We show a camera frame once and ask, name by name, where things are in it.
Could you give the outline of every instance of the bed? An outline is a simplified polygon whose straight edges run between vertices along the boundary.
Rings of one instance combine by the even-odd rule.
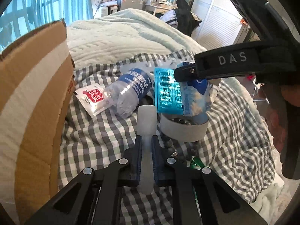
[[[109,85],[120,76],[121,64],[166,58],[193,61],[194,54],[205,51],[190,37],[134,9],[74,22],[67,34],[76,66],[76,89],[92,83]],[[198,154],[205,165],[253,204],[262,191],[273,187],[276,171],[272,137],[250,99],[234,79],[222,79],[212,87],[208,130],[199,142]],[[92,119],[73,96],[62,133],[59,188],[86,167],[97,170],[120,159],[124,150],[134,145],[136,129],[136,111],[122,119],[107,109]],[[158,123],[157,135],[163,146],[160,134]],[[181,143],[176,151],[187,155],[188,148],[187,143]],[[280,190],[270,193],[277,197]],[[262,202],[257,200],[253,207],[261,214]],[[271,220],[274,211],[268,209],[268,213],[265,219]],[[124,188],[120,224],[172,224],[172,217],[169,187],[155,188],[148,196],[136,188]]]

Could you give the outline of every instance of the checkered fabric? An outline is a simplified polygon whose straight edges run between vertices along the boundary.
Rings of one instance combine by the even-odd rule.
[[[193,54],[185,51],[164,56],[139,54],[116,64],[91,65],[75,72],[76,89],[93,83],[108,86],[120,76],[121,64],[164,58],[177,58],[179,63],[192,61]],[[218,94],[208,113],[206,136],[199,142],[199,156],[247,202],[252,202],[274,179],[270,140],[242,97],[223,81],[215,88]],[[98,170],[120,159],[124,150],[133,147],[136,130],[137,111],[123,119],[107,109],[91,118],[73,95],[62,133],[59,188],[86,167]],[[157,135],[163,146],[159,123]],[[175,148],[180,155],[187,155],[191,146],[178,143]],[[120,224],[173,224],[172,217],[170,187],[156,187],[147,196],[136,188],[124,188]]]

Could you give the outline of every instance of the blue blister pack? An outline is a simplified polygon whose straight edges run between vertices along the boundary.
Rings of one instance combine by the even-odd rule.
[[[180,86],[174,79],[174,70],[155,68],[154,78],[157,112],[182,115]]]

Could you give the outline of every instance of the cardboard box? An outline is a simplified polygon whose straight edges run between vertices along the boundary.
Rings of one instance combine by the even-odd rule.
[[[23,224],[58,192],[62,128],[75,82],[63,21],[0,55],[0,201]]]

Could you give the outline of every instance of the metal screw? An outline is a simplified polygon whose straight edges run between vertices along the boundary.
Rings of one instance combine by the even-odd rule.
[[[92,168],[90,168],[90,167],[87,167],[87,168],[85,168],[85,169],[83,170],[83,173],[86,174],[86,175],[91,174],[92,172],[93,172],[93,170],[92,170]]]
[[[202,172],[204,174],[210,174],[211,173],[211,169],[209,167],[204,167],[204,168],[202,168]]]
[[[174,164],[175,162],[176,162],[176,160],[174,158],[167,159],[167,163],[169,163],[169,164]]]
[[[177,155],[178,155],[177,151],[174,151],[174,153],[171,156],[176,157]]]
[[[119,160],[119,163],[122,164],[122,165],[125,165],[127,164],[128,160],[126,158],[122,158]]]

